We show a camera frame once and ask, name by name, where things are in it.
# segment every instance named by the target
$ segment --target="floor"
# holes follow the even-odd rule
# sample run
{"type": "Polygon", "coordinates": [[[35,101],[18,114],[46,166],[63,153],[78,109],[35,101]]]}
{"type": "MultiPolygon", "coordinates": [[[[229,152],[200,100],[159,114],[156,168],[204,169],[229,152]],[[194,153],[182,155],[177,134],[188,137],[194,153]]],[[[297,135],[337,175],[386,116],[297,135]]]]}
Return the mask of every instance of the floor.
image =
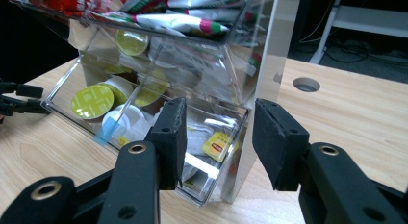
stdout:
{"type": "MultiPolygon", "coordinates": [[[[288,57],[308,62],[318,46],[318,39],[300,41],[291,46],[288,57]]],[[[329,39],[319,64],[408,84],[408,52],[374,47],[370,41],[329,39]]]]}

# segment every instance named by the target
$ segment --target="green lid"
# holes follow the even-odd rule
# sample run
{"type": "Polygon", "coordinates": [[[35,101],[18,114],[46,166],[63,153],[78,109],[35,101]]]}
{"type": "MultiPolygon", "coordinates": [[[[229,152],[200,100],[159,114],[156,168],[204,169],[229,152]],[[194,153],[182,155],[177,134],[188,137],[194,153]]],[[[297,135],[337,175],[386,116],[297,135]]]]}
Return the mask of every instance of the green lid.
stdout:
{"type": "Polygon", "coordinates": [[[147,49],[149,36],[119,29],[116,32],[116,44],[122,53],[135,57],[147,49]]]}
{"type": "Polygon", "coordinates": [[[72,98],[71,109],[82,119],[94,119],[108,112],[114,104],[114,94],[105,86],[85,87],[72,98]]]}
{"type": "Polygon", "coordinates": [[[145,107],[156,100],[158,100],[163,93],[167,90],[166,81],[160,80],[165,79],[166,76],[161,70],[153,70],[152,76],[157,77],[154,81],[146,81],[144,88],[142,88],[135,98],[135,105],[138,107],[145,107]]]}

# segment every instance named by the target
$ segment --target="red packaging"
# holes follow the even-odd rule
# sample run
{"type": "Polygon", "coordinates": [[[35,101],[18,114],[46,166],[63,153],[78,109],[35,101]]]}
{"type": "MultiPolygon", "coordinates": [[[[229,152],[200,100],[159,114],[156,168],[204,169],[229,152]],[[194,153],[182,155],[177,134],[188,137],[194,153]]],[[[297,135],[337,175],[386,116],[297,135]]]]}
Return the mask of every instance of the red packaging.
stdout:
{"type": "MultiPolygon", "coordinates": [[[[55,10],[64,13],[65,15],[80,15],[87,9],[95,0],[29,0],[31,4],[43,7],[50,10],[55,10]]],[[[98,8],[106,8],[111,6],[113,0],[98,0],[98,8]]],[[[126,0],[115,0],[123,4],[126,0]]]]}

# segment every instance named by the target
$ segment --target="cable hole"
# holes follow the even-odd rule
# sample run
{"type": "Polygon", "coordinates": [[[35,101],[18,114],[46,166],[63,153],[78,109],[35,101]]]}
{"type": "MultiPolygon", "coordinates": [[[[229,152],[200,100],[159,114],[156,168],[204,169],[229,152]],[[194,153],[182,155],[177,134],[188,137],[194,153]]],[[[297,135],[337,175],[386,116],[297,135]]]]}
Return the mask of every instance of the cable hole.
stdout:
{"type": "Polygon", "coordinates": [[[320,84],[311,78],[296,78],[293,80],[293,85],[304,92],[316,92],[320,89],[320,84]]]}
{"type": "Polygon", "coordinates": [[[46,187],[41,188],[41,189],[38,191],[38,194],[42,194],[42,195],[43,195],[43,194],[47,194],[47,193],[53,191],[54,189],[55,189],[54,185],[49,185],[49,186],[46,186],[46,187]]]}

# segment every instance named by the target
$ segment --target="white shelf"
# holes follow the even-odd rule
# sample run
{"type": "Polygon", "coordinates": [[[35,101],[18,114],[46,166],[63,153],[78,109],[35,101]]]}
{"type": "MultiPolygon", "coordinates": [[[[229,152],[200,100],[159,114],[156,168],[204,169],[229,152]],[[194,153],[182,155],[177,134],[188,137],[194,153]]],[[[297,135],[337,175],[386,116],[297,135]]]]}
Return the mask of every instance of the white shelf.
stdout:
{"type": "Polygon", "coordinates": [[[394,37],[408,37],[408,12],[349,7],[335,0],[321,37],[319,47],[310,63],[319,64],[326,49],[326,41],[333,27],[376,33],[394,37]]]}
{"type": "Polygon", "coordinates": [[[408,37],[408,12],[339,6],[333,27],[408,37]]]}

